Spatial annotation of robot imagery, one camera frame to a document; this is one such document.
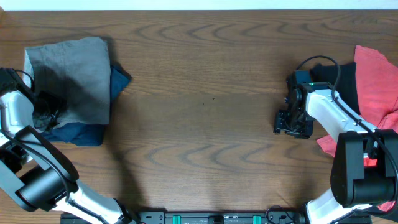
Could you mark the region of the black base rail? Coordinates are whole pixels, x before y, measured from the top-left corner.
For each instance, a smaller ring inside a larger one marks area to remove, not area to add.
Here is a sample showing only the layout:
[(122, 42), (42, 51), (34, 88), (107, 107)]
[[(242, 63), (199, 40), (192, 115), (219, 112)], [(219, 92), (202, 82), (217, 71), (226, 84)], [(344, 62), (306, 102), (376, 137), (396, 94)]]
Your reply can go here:
[(280, 207), (250, 213), (190, 213), (146, 211), (139, 214), (138, 224), (294, 224), (307, 223), (302, 212)]

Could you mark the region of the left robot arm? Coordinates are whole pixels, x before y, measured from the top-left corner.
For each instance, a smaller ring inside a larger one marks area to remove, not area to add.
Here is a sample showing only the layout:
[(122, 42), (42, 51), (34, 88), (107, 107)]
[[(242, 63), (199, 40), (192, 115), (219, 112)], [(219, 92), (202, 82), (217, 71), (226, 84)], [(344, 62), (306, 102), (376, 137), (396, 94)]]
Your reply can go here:
[(46, 91), (36, 93), (12, 68), (1, 69), (1, 189), (28, 212), (59, 211), (70, 223), (139, 223), (115, 198), (79, 180), (72, 162), (35, 127), (48, 130), (65, 104)]

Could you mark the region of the grey shorts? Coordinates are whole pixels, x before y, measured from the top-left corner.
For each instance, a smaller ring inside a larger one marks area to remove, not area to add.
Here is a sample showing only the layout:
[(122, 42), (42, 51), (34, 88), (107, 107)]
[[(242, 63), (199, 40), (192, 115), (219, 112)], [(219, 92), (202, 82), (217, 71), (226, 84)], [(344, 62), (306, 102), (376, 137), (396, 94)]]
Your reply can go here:
[(99, 37), (25, 48), (24, 68), (35, 89), (67, 101), (57, 127), (68, 123), (108, 124), (111, 67), (108, 45)]

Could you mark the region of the folded navy blue shorts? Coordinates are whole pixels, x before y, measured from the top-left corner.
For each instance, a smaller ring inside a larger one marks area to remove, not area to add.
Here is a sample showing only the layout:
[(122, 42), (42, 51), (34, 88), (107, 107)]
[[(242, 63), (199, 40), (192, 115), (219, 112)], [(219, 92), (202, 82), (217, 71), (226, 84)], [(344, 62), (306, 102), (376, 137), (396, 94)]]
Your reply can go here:
[[(132, 76), (124, 73), (120, 66), (111, 65), (109, 114), (115, 99), (130, 84)], [(76, 146), (100, 146), (103, 143), (107, 124), (67, 123), (50, 132), (42, 132), (50, 142), (72, 143)]]

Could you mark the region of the red shorts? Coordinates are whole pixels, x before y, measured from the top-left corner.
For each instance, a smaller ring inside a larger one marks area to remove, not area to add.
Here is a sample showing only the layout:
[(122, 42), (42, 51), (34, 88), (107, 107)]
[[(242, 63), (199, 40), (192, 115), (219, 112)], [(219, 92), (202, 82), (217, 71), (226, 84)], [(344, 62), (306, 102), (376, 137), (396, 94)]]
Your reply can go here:
[(361, 117), (379, 129), (397, 131), (397, 67), (376, 49), (354, 51)]

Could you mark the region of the black garment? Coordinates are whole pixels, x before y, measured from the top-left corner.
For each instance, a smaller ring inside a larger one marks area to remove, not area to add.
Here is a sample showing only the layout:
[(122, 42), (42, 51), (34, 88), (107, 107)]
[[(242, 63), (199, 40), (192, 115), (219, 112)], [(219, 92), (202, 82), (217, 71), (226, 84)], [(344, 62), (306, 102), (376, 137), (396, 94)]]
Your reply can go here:
[[(355, 78), (356, 64), (353, 62), (341, 65), (340, 68), (341, 76), (336, 91), (355, 113), (361, 115)], [(310, 74), (314, 82), (329, 82), (333, 86), (337, 78), (337, 68), (334, 65), (324, 66), (317, 64), (311, 69)]]

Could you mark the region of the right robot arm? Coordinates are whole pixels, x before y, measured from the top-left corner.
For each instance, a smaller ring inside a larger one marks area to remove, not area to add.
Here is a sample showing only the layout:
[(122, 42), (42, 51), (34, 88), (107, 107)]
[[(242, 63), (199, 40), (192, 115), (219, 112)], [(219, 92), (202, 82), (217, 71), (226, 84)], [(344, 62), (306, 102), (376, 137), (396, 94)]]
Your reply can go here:
[(336, 141), (330, 189), (307, 202), (294, 223), (342, 223), (356, 214), (389, 216), (370, 208), (397, 202), (397, 133), (363, 120), (328, 82), (288, 81), (287, 109), (276, 114), (274, 132), (308, 139), (318, 121)]

